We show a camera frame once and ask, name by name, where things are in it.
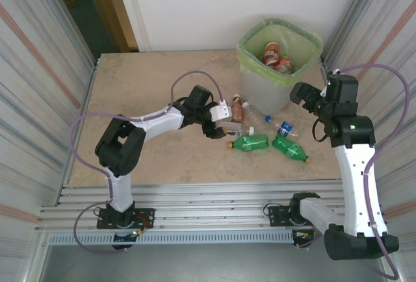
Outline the purple label bottle white cap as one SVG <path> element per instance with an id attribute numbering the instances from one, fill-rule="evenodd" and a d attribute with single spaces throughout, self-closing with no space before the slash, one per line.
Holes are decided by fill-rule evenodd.
<path id="1" fill-rule="evenodd" d="M 241 137 L 254 135 L 254 128 L 240 122 L 218 121 L 216 126 L 221 128 L 226 136 Z"/>

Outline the red label bottle yellow cap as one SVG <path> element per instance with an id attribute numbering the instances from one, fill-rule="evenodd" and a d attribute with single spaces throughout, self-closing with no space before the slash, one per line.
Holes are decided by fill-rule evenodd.
<path id="1" fill-rule="evenodd" d="M 284 55 L 278 60 L 272 69 L 279 73 L 290 75 L 293 70 L 293 64 L 290 58 L 287 55 Z"/>

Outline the green soda bottle yellow cap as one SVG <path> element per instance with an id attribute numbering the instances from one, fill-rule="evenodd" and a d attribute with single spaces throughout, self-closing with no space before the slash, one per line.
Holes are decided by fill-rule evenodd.
<path id="1" fill-rule="evenodd" d="M 242 152 L 255 151 L 260 149 L 268 149 L 268 136 L 261 135 L 250 135 L 242 136 L 235 141 L 228 142 L 227 147 L 229 149 L 236 149 Z"/>
<path id="2" fill-rule="evenodd" d="M 281 134 L 276 135 L 275 139 L 272 141 L 272 147 L 292 160 L 301 161 L 304 164 L 309 164 L 311 162 L 311 157 L 307 155 L 302 146 Z"/>

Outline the copper brown bottle tan cap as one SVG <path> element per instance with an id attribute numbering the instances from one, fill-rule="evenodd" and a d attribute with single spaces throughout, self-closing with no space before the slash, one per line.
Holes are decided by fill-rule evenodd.
<path id="1" fill-rule="evenodd" d="M 266 66 L 275 66 L 279 60 L 280 45 L 276 42 L 269 42 L 265 46 L 263 63 Z"/>

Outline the translucent grey waste bin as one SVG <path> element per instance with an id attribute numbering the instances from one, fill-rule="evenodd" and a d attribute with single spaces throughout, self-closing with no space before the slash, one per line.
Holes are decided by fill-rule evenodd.
<path id="1" fill-rule="evenodd" d="M 287 75 L 270 68 L 253 69 L 240 65 L 240 94 L 243 100 L 265 115 L 279 113 L 288 103 L 293 86 L 306 72 Z"/>

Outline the green-lined trash bin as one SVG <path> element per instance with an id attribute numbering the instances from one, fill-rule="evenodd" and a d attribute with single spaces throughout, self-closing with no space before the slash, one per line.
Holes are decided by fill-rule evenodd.
<path id="1" fill-rule="evenodd" d="M 279 73 L 263 63 L 265 47 L 276 42 L 280 54 L 292 62 L 290 75 Z M 279 18 L 268 18 L 250 29 L 236 46 L 240 70 L 254 72 L 276 86 L 290 86 L 300 82 L 307 70 L 323 52 L 322 38 Z"/>

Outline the Pepsi bottle blue cap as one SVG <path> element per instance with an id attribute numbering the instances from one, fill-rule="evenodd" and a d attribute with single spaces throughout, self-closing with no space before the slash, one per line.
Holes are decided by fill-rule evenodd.
<path id="1" fill-rule="evenodd" d="M 265 121 L 267 131 L 274 136 L 282 135 L 290 140 L 297 140 L 300 138 L 300 133 L 294 128 L 294 125 L 285 120 L 266 116 Z"/>

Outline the clear bottle white cap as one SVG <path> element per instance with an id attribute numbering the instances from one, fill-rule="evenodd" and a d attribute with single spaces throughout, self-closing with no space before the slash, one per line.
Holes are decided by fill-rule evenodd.
<path id="1" fill-rule="evenodd" d="M 244 118 L 253 127 L 254 132 L 258 134 L 268 134 L 270 127 L 266 121 L 266 116 L 261 114 L 253 105 L 248 102 L 242 104 L 244 109 Z"/>

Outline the corrugated metal side panel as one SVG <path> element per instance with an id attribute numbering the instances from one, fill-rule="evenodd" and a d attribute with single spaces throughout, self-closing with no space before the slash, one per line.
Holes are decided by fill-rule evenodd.
<path id="1" fill-rule="evenodd" d="M 359 113 L 382 149 L 378 195 L 400 241 L 392 258 L 401 281 L 416 282 L 416 0 L 354 0 L 323 60 L 329 70 L 364 65 Z"/>
<path id="2" fill-rule="evenodd" d="M 63 0 L 0 0 L 0 282 L 25 279 L 94 69 Z"/>

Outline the aluminium rail frame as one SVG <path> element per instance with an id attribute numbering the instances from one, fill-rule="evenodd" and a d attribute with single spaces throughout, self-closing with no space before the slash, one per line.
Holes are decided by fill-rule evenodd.
<path id="1" fill-rule="evenodd" d="M 316 192 L 329 208 L 344 217 L 341 180 L 131 187 L 136 207 L 155 209 L 155 231 L 269 228 L 263 207 L 267 203 L 287 205 L 297 192 Z M 107 187 L 65 186 L 56 207 L 41 208 L 36 230 L 69 232 L 85 207 L 106 198 Z"/>

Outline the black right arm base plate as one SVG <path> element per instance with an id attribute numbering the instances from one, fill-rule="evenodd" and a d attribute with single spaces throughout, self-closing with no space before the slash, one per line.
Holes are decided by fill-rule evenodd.
<path id="1" fill-rule="evenodd" d="M 312 225 L 318 228 L 326 228 L 326 219 L 319 212 L 302 215 L 299 205 L 272 205 L 266 208 L 270 226 L 272 227 L 309 227 Z"/>

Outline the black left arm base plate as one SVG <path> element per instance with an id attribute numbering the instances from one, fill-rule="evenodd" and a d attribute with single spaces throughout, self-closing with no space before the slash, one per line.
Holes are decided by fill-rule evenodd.
<path id="1" fill-rule="evenodd" d="M 124 212 L 118 212 L 109 206 L 99 211 L 96 227 L 98 229 L 152 229 L 154 221 L 155 209 L 130 207 Z"/>

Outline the wooden door frame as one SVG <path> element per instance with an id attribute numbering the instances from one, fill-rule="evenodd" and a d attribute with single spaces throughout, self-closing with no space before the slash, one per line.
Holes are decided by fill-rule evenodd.
<path id="1" fill-rule="evenodd" d="M 139 52 L 123 0 L 93 0 L 117 52 Z"/>

